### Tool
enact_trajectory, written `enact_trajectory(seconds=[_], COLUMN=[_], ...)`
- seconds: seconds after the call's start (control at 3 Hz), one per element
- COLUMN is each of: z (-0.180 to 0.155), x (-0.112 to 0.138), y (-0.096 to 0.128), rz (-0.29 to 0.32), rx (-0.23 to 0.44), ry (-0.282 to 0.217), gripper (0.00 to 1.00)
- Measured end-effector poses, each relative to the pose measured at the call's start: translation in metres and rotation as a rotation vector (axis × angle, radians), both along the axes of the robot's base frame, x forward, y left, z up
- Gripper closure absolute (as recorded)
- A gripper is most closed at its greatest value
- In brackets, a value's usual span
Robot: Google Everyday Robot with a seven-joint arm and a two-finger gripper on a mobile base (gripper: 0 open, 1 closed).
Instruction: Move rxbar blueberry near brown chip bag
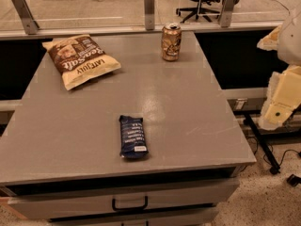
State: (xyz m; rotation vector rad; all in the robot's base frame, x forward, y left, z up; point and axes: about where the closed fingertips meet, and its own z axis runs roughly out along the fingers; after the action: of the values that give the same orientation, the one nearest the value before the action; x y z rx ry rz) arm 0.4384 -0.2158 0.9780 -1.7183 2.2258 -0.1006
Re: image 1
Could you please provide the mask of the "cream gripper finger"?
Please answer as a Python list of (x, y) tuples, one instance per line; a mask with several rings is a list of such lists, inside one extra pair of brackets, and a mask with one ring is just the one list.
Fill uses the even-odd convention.
[(281, 26), (276, 27), (268, 35), (260, 39), (260, 41), (257, 43), (257, 47), (265, 51), (276, 51), (278, 47), (278, 35), (280, 28)]
[(266, 96), (259, 126), (264, 130), (276, 130), (301, 105), (301, 67), (290, 65), (282, 73), (273, 72)]

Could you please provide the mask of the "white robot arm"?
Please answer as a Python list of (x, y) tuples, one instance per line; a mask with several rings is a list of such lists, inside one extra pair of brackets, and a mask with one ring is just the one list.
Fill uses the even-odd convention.
[(272, 72), (259, 126), (276, 130), (301, 105), (301, 4), (290, 11), (282, 25), (260, 39), (257, 47), (277, 52), (277, 57), (288, 64), (282, 73)]

